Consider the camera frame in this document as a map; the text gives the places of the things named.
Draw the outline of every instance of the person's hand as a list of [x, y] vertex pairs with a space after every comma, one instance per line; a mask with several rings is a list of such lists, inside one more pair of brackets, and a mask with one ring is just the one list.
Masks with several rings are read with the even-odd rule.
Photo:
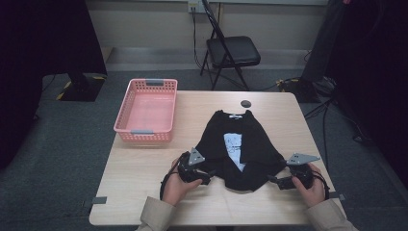
[[[311, 163], [308, 163], [308, 165], [310, 166], [312, 171], [320, 173], [320, 169], [318, 169], [316, 166]], [[309, 208], [324, 201], [324, 186], [319, 179], [314, 179], [313, 185], [309, 190], [306, 190], [299, 178], [294, 176], [292, 177], [292, 181], [296, 188], [299, 190], [300, 194], [303, 197], [303, 200]]]
[[[171, 164], [171, 168], [177, 164], [177, 159]], [[188, 191], [197, 188], [201, 185], [202, 180], [198, 179], [189, 183], [185, 183], [178, 173], [171, 173], [165, 185], [162, 201], [176, 206], [187, 194]]]

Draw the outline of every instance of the chair seat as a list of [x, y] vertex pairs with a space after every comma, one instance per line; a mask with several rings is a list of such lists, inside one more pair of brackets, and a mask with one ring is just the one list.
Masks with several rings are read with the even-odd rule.
[[[261, 61], [261, 56], [249, 37], [227, 37], [225, 44], [238, 66], [257, 65]], [[207, 46], [213, 60], [213, 67], [220, 68], [225, 54], [221, 41], [218, 38], [208, 39]], [[227, 59], [226, 64], [223, 64], [222, 67], [231, 68], [234, 65]]]

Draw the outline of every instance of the basket handle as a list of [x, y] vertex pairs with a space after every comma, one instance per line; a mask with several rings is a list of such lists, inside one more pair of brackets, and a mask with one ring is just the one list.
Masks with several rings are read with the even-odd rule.
[[154, 135], [153, 130], [150, 129], [133, 129], [130, 130], [130, 133], [135, 135]]
[[163, 86], [164, 84], [164, 79], [146, 79], [147, 86]]

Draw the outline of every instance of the chair backrest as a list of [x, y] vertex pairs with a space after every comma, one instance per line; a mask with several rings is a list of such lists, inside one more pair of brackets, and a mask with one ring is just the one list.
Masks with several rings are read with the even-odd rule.
[[217, 34], [217, 38], [220, 39], [222, 43], [224, 43], [224, 40], [225, 40], [224, 34], [219, 28], [216, 17], [213, 14], [213, 10], [211, 10], [210, 4], [208, 3], [207, 0], [201, 0], [201, 1], [203, 2], [205, 13], [208, 16], [208, 19], [210, 20], [211, 25], [213, 26], [213, 33], [211, 34], [211, 39], [214, 38], [214, 34]]

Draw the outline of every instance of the wall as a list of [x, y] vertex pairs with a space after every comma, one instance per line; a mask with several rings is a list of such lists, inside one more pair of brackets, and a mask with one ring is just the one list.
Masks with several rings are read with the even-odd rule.
[[[260, 50], [311, 49], [323, 19], [324, 0], [297, 1], [314, 5], [224, 3], [220, 25], [226, 36], [252, 37]], [[87, 4], [102, 47], [193, 48], [194, 24], [186, 1]], [[211, 6], [217, 12], [218, 4]], [[196, 47], [204, 48], [212, 28], [205, 14], [197, 14], [195, 22]]]

